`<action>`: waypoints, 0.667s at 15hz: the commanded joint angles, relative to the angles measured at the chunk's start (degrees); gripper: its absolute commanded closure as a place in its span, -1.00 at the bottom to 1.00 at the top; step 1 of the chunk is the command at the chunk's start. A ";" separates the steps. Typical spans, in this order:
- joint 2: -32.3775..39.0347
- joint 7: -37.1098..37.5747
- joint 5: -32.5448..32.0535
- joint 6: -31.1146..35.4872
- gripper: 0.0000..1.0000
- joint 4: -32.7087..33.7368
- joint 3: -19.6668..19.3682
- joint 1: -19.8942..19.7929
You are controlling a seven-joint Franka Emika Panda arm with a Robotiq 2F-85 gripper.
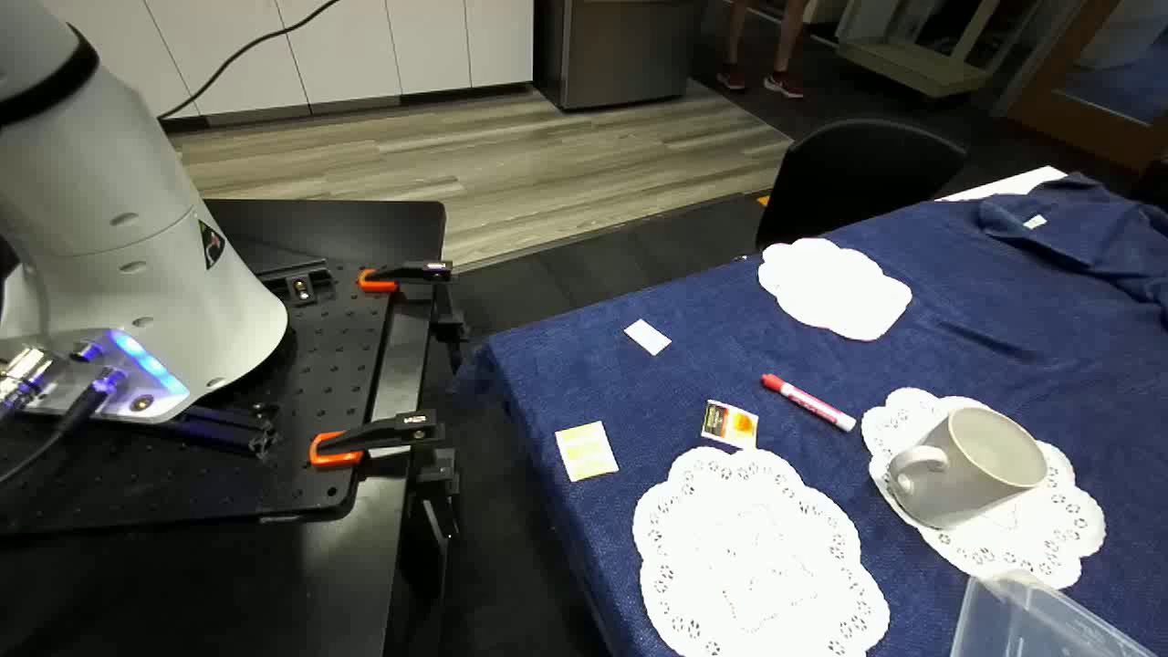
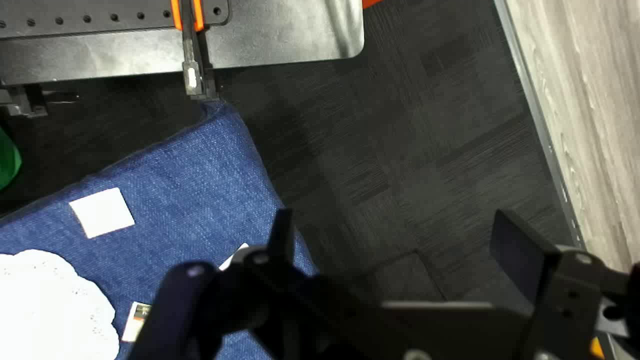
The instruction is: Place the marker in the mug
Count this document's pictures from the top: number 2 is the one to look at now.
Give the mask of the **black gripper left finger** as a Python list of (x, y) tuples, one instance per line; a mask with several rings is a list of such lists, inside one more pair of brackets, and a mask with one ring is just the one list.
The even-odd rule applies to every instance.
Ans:
[(253, 265), (291, 263), (294, 257), (294, 212), (281, 208), (275, 215), (269, 242), (249, 255)]

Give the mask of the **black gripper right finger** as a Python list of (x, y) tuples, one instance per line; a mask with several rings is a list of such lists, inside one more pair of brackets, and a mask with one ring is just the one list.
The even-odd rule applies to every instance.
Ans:
[(518, 292), (529, 301), (536, 301), (545, 289), (547, 272), (559, 255), (559, 247), (515, 212), (496, 210), (490, 253)]

